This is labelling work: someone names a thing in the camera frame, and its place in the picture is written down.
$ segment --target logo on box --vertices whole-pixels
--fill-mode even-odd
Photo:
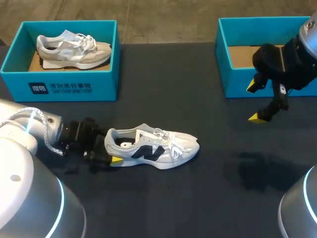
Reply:
[[[49,94],[45,83],[29,83],[33,94]]]

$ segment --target black tabletop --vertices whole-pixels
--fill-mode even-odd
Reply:
[[[10,99],[1,82],[0,94]],[[269,101],[225,99],[214,43],[200,43],[123,45],[117,102],[28,105],[65,121],[88,116],[117,129],[145,122],[199,139],[199,157],[167,171],[94,175],[82,165],[65,175],[61,158],[39,151],[83,203],[88,238],[281,238],[279,202],[317,162],[317,98],[291,98],[290,111],[274,121],[248,122]]]

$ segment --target new balance sneaker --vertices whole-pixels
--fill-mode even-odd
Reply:
[[[111,45],[88,35],[65,30],[60,36],[38,36],[37,51],[43,59],[43,68],[76,67],[91,69],[106,62],[111,56]]]
[[[191,160],[199,150],[197,138],[142,124],[134,129],[110,129],[105,147],[113,156],[111,166],[153,165],[165,170]]]

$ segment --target gray sneaker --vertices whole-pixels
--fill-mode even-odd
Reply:
[[[197,138],[179,132],[165,131],[142,124],[134,129],[110,129],[105,138],[109,155],[119,163],[113,167],[138,164],[171,169],[191,160],[199,150]]]
[[[38,36],[36,46],[43,59],[43,68],[72,66],[90,69],[106,62],[111,56],[110,44],[96,42],[92,36],[67,30],[53,38]]]

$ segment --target shoe box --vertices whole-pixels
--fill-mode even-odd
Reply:
[[[111,44],[110,59],[92,70],[43,69],[36,51],[39,35],[56,37],[64,30],[91,35]],[[22,22],[0,70],[16,102],[115,101],[120,67],[117,22]]]
[[[252,56],[264,43],[285,45],[309,19],[299,17],[220,18],[215,55],[226,98],[273,97],[270,85],[252,94],[246,91],[256,70]],[[317,80],[290,96],[317,96]]]

